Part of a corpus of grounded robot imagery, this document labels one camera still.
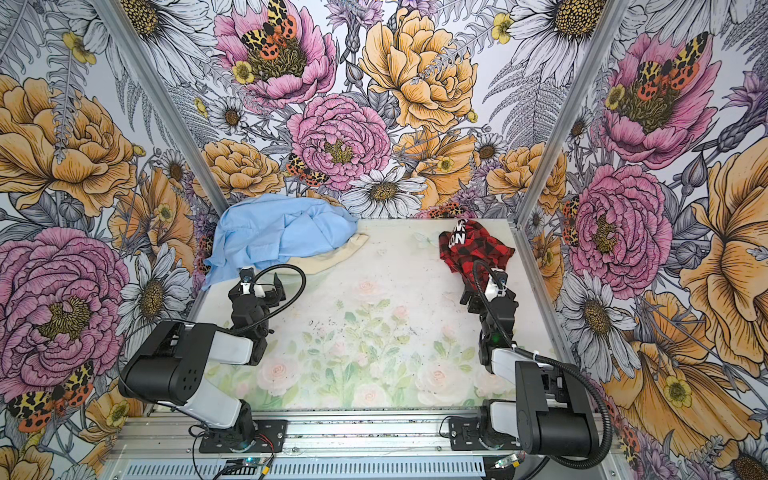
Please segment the red black plaid shirt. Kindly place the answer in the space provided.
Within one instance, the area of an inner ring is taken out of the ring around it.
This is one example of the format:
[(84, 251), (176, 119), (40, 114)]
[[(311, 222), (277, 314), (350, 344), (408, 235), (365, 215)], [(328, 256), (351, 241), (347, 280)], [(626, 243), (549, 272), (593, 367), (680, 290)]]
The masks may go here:
[(438, 237), (439, 257), (453, 273), (461, 275), (465, 284), (473, 280), (473, 265), (481, 260), (504, 271), (515, 249), (492, 236), (475, 220), (459, 219), (452, 231)]

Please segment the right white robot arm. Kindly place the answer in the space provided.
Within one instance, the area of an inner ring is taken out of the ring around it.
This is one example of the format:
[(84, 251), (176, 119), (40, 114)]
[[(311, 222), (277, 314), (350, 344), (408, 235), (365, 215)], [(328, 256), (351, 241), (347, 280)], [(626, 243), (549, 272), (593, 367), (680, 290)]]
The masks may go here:
[(607, 405), (574, 365), (513, 340), (518, 302), (506, 275), (475, 263), (465, 300), (480, 320), (479, 361), (488, 373), (513, 384), (514, 398), (485, 400), (475, 420), (453, 426), (453, 448), (517, 448), (571, 469), (598, 465), (613, 438)]

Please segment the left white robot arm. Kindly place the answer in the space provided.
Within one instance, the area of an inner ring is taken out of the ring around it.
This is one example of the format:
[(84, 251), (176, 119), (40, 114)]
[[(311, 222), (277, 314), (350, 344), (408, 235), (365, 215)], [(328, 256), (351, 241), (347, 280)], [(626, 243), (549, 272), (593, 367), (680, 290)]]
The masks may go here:
[(118, 377), (120, 393), (169, 408), (174, 407), (217, 433), (255, 436), (246, 419), (250, 407), (204, 378), (209, 362), (257, 365), (272, 333), (269, 315), (286, 300), (279, 277), (262, 284), (254, 269), (243, 269), (228, 292), (232, 326), (164, 321), (155, 327), (128, 360)]

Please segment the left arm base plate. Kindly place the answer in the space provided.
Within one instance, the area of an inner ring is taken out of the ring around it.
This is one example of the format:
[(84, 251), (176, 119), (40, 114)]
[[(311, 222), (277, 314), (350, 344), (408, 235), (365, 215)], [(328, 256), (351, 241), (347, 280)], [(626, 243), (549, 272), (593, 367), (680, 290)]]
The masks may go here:
[(213, 429), (200, 442), (203, 454), (280, 453), (287, 438), (286, 420), (253, 420), (230, 429)]

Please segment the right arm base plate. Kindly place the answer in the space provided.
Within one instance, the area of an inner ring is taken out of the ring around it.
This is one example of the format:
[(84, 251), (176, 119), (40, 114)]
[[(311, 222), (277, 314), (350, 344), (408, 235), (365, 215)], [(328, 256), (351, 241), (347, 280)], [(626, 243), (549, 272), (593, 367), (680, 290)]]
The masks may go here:
[(520, 447), (516, 437), (493, 430), (485, 417), (447, 416), (441, 422), (439, 434), (449, 441), (452, 451), (506, 451)]

